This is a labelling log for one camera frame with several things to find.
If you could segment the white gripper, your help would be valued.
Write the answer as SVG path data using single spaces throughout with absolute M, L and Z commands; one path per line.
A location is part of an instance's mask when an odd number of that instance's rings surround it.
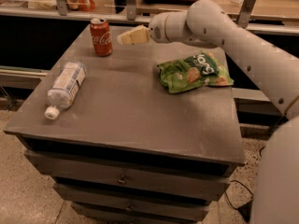
M 117 36 L 121 45 L 135 45 L 148 43 L 150 37 L 157 43 L 168 43 L 165 26 L 167 14 L 158 14 L 149 22 L 149 29 L 144 25 L 138 25 L 133 29 Z

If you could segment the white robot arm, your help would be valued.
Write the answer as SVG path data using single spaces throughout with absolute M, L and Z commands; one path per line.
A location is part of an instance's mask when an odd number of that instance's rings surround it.
M 118 36 L 125 45 L 151 39 L 222 48 L 288 119 L 262 152 L 250 224 L 299 224 L 299 59 L 234 23 L 211 0 L 158 14 L 148 27 Z

